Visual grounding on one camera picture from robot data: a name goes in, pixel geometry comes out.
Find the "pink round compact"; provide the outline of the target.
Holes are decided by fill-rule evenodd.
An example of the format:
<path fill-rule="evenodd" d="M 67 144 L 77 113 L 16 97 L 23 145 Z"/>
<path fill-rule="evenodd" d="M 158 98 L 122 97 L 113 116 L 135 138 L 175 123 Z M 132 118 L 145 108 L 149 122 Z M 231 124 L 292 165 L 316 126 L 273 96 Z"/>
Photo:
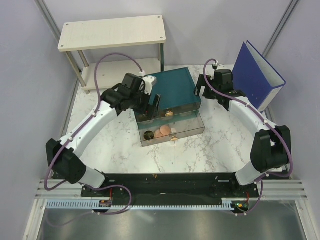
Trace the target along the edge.
<path fill-rule="evenodd" d="M 161 131 L 159 129 L 157 129 L 155 132 L 154 132 L 154 137 L 155 138 L 160 138 L 160 137 L 163 137 L 164 135 L 161 133 Z"/>
<path fill-rule="evenodd" d="M 159 130 L 163 136 L 168 136 L 171 134 L 171 128 L 168 125 L 161 126 Z"/>

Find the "gold round jar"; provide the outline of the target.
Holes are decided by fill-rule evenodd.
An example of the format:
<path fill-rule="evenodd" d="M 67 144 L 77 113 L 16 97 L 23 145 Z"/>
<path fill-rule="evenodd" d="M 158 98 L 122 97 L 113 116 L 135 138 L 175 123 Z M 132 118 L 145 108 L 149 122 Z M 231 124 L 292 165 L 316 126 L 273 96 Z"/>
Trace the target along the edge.
<path fill-rule="evenodd" d="M 143 138 L 146 141 L 150 141 L 150 140 L 153 140 L 155 138 L 155 134 L 154 134 L 153 131 L 148 130 L 148 131 L 144 132 Z"/>

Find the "teal drawer organizer box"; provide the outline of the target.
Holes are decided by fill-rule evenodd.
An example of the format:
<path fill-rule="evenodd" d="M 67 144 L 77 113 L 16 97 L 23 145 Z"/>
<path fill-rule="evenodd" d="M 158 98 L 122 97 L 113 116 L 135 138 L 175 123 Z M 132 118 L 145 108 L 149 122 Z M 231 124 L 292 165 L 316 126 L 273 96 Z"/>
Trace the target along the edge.
<path fill-rule="evenodd" d="M 152 88 L 150 104 L 154 102 L 156 94 L 174 103 L 191 103 L 200 98 L 194 95 L 196 85 L 188 67 L 153 73 L 152 76 L 156 77 L 157 82 Z"/>

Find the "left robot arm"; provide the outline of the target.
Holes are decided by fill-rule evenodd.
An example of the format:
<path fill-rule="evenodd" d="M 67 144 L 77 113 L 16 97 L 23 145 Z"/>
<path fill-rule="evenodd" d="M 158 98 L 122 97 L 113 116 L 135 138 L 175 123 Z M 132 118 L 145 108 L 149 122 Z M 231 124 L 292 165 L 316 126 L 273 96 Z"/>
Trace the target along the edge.
<path fill-rule="evenodd" d="M 122 112 L 131 109 L 148 119 L 155 118 L 161 96 L 157 94 L 153 103 L 150 98 L 156 83 L 155 76 L 127 73 L 121 83 L 105 90 L 97 105 L 74 130 L 59 140 L 50 139 L 46 143 L 49 170 L 70 184 L 84 184 L 99 197 L 106 196 L 110 185 L 105 175 L 86 166 L 81 156 L 97 134 Z"/>

